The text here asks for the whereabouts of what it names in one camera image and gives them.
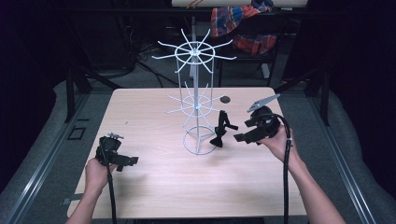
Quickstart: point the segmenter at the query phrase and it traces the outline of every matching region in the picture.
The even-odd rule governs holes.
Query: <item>table top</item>
[[[199,89],[198,95],[210,99],[211,90]],[[205,102],[200,108],[212,108],[204,118],[188,119],[190,112],[177,111],[187,91],[174,89],[119,89],[113,92],[92,151],[99,138],[109,132],[124,136],[119,154],[139,157],[134,166],[113,173],[114,191],[119,218],[176,217],[266,217],[283,216],[283,164],[263,145],[236,142],[234,134],[246,133],[247,109],[256,100],[274,95],[270,88],[214,88],[213,105]],[[230,97],[224,104],[220,96]],[[277,100],[267,106],[281,115]],[[183,137],[191,127],[218,126],[219,110],[227,112],[238,131],[226,128],[223,147],[205,155],[195,155],[183,146]],[[199,151],[213,147],[215,135],[201,140]],[[85,187],[85,171],[76,194]],[[290,215],[305,215],[299,190],[289,176]],[[73,201],[71,215],[78,201]],[[108,186],[95,207],[94,218],[110,218]]]
[[[173,7],[240,7],[251,0],[172,0]],[[273,0],[275,7],[305,7],[307,0]]]

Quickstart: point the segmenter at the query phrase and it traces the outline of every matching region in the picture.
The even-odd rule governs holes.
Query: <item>black handheld controller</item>
[[[253,111],[250,119],[245,121],[247,127],[256,126],[255,129],[247,133],[235,134],[233,137],[237,142],[245,141],[247,144],[257,142],[266,137],[276,135],[280,126],[280,121],[273,115],[268,106],[263,105],[259,109]]]
[[[137,164],[139,158],[119,155],[117,150],[121,145],[121,141],[118,138],[122,137],[114,133],[110,133],[109,137],[101,137],[99,139],[99,147],[96,149],[95,158],[104,166],[106,166],[107,162],[109,164],[117,164],[117,171],[121,172],[124,166]]]

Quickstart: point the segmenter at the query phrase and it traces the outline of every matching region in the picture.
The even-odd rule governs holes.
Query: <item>person's arm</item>
[[[117,165],[110,165],[112,172]],[[90,159],[85,166],[85,189],[81,200],[66,223],[92,223],[92,214],[102,190],[107,184],[107,168],[97,159]]]
[[[259,143],[266,145],[274,156],[283,162],[286,148],[285,127],[281,126],[274,137],[264,138]],[[289,171],[300,190],[309,222],[311,224],[345,223],[332,201],[320,188],[301,160],[294,139],[291,145]]]

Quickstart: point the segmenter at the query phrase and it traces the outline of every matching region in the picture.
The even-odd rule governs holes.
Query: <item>white wire rack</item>
[[[213,107],[213,101],[219,99],[220,97],[213,98],[213,71],[214,71],[214,59],[221,58],[225,60],[233,60],[233,58],[228,57],[221,57],[216,55],[216,48],[220,48],[226,45],[231,44],[232,41],[224,44],[220,44],[217,46],[210,46],[205,41],[209,36],[210,30],[208,30],[206,36],[202,41],[192,40],[189,39],[184,35],[183,30],[181,30],[186,43],[183,43],[179,46],[164,44],[162,42],[158,42],[159,44],[174,48],[175,52],[171,55],[166,55],[162,57],[155,57],[152,56],[154,59],[165,59],[175,57],[177,61],[177,73],[178,77],[178,87],[179,87],[179,98],[173,97],[168,95],[171,99],[180,101],[180,108],[172,111],[168,111],[166,113],[174,113],[178,111],[182,111],[186,116],[187,119],[182,125],[182,127],[186,127],[191,119],[195,119],[195,125],[189,128],[184,137],[183,137],[183,145],[184,147],[191,153],[196,155],[205,155],[212,152],[216,147],[213,146],[211,148],[201,148],[201,142],[215,134],[214,129],[210,126],[209,121],[207,120],[206,116],[212,111],[216,110]],[[187,83],[185,82],[185,86],[187,89],[187,96],[183,96],[182,87],[181,87],[181,78],[180,78],[180,71],[186,65],[191,67],[190,69],[190,77],[193,80],[193,92],[191,92],[190,88],[188,87]],[[209,88],[209,84],[206,84],[204,89],[199,90],[199,66],[202,65],[207,72],[211,75],[211,82],[210,82],[210,93],[207,92]],[[205,120],[205,125],[200,123],[200,119]]]

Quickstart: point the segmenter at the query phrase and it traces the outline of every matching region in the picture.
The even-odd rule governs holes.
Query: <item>black cable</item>
[[[105,150],[103,149],[102,144],[100,142],[99,142],[99,146],[102,149],[102,155],[103,158],[105,159],[105,164],[107,168],[107,182],[110,191],[110,201],[111,201],[111,217],[113,220],[113,224],[117,224],[116,199],[114,197],[113,175],[111,174],[110,171],[110,164],[108,163],[107,154],[105,153]]]
[[[286,148],[285,148],[285,157],[283,160],[283,200],[284,200],[284,211],[283,211],[283,223],[287,224],[289,222],[289,155],[291,148],[291,131],[288,122],[282,116],[278,114],[261,114],[259,116],[255,116],[254,118],[260,117],[272,117],[275,116],[282,120],[283,125],[285,126],[286,132]]]

